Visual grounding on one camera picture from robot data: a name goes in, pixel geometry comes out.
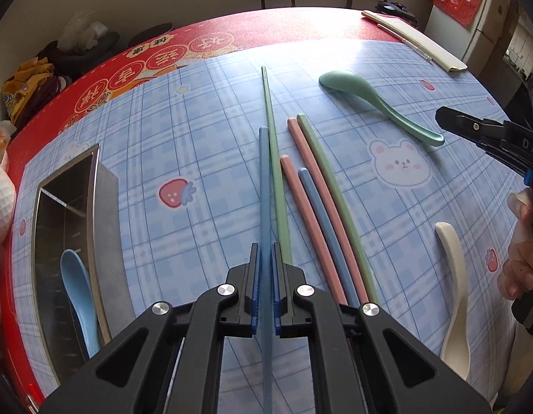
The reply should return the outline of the right hand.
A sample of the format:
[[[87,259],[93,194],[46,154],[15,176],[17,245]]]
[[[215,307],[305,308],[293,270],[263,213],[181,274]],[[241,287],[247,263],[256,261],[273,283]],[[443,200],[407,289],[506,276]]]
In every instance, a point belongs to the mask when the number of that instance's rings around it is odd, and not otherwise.
[[[533,290],[533,191],[525,188],[510,194],[508,207],[517,223],[497,286],[504,298],[513,301]]]

